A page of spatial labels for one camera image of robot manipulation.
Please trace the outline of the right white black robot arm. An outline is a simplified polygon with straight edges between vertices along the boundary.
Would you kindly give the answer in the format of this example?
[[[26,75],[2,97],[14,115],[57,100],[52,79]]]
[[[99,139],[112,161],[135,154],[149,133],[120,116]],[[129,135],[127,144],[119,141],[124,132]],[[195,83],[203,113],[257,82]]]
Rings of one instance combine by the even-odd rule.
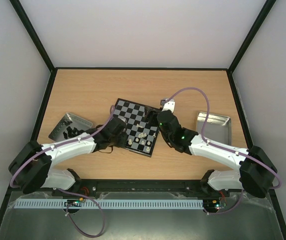
[[[166,144],[180,153],[201,156],[230,168],[228,171],[209,170],[202,179],[201,191],[212,196],[224,189],[245,190],[257,198],[265,198],[277,174],[277,169],[265,151],[233,147],[205,138],[200,133],[181,127],[171,110],[144,109],[145,121],[159,126]]]

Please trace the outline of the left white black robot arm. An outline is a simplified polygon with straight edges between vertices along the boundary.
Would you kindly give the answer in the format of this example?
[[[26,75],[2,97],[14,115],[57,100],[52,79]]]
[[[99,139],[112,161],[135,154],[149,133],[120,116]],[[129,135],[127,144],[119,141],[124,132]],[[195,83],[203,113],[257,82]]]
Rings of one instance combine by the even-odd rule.
[[[90,128],[67,140],[50,144],[39,144],[35,140],[28,142],[8,167],[12,175],[10,187],[20,188],[24,194],[41,188],[70,189],[76,183],[76,173],[55,166],[108,147],[124,147],[128,139],[126,127],[125,120],[114,116],[101,127]]]

